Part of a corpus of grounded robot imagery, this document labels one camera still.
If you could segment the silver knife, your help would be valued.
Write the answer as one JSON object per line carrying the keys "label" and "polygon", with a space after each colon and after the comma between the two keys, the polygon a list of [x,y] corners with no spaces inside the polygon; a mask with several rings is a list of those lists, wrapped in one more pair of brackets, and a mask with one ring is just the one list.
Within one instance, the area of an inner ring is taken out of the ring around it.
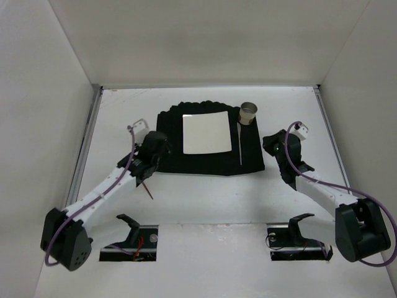
{"label": "silver knife", "polygon": [[239,164],[243,165],[242,161],[242,149],[241,149],[241,124],[239,122],[236,123],[237,133],[238,133],[238,150],[239,150]]}

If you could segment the copper fork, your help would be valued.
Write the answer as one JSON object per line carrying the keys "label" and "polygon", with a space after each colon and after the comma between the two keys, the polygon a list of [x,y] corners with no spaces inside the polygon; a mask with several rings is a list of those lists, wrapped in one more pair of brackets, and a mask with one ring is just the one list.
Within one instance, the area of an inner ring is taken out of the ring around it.
{"label": "copper fork", "polygon": [[149,197],[150,197],[152,200],[154,200],[154,198],[153,198],[152,194],[150,193],[150,191],[149,191],[148,187],[146,186],[146,184],[145,184],[144,182],[142,182],[141,185],[144,187],[144,189],[145,189],[145,191],[147,192],[147,194],[149,195]]}

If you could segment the metal cup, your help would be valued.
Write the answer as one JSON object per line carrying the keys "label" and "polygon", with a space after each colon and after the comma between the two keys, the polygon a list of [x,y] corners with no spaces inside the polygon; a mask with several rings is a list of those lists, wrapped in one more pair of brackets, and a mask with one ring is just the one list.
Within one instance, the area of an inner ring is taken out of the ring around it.
{"label": "metal cup", "polygon": [[256,117],[257,106],[252,102],[244,102],[240,105],[238,121],[241,125],[250,125]]}

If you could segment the white square plate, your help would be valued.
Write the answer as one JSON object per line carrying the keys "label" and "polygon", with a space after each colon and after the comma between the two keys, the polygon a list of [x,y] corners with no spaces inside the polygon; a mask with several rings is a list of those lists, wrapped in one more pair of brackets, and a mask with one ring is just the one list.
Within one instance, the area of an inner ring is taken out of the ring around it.
{"label": "white square plate", "polygon": [[184,114],[182,116],[182,152],[207,155],[232,150],[228,112]]}

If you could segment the black cloth placemat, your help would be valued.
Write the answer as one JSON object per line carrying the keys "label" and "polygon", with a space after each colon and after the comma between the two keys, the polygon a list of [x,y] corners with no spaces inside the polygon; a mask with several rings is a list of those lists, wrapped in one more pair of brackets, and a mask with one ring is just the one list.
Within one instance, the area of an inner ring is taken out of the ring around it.
{"label": "black cloth placemat", "polygon": [[[185,155],[182,152],[182,116],[184,114],[208,114],[227,111],[229,116],[232,150],[226,153]],[[171,156],[161,161],[158,171],[177,174],[204,174],[235,176],[265,170],[257,122],[241,127],[243,165],[239,164],[238,122],[239,107],[225,103],[180,102],[157,116],[156,130],[164,133],[172,146]]]}

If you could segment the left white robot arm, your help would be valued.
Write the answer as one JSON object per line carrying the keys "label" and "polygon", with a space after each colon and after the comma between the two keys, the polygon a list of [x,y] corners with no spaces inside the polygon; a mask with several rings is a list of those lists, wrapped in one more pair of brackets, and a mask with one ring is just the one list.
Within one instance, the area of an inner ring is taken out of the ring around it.
{"label": "left white robot arm", "polygon": [[129,254],[126,245],[142,247],[144,239],[136,220],[126,214],[112,219],[105,215],[123,193],[134,191],[150,178],[170,154],[167,136],[147,131],[142,142],[133,142],[131,152],[89,194],[64,209],[52,208],[45,217],[40,242],[45,266],[62,265],[75,271],[94,250],[109,246]]}

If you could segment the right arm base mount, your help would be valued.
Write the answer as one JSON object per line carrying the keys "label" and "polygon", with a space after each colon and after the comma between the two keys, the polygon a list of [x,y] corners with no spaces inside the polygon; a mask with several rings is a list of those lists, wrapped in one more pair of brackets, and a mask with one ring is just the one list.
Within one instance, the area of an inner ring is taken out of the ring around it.
{"label": "right arm base mount", "polygon": [[272,261],[330,261],[332,246],[314,239],[304,238],[298,224],[314,214],[292,217],[287,223],[268,223],[265,243]]}

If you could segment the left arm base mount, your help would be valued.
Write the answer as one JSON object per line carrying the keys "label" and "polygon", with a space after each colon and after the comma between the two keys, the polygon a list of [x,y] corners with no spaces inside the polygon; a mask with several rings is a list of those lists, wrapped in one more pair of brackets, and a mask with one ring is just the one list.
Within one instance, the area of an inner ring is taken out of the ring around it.
{"label": "left arm base mount", "polygon": [[158,225],[140,225],[125,214],[116,216],[115,223],[123,228],[120,240],[111,241],[100,250],[100,262],[156,261]]}

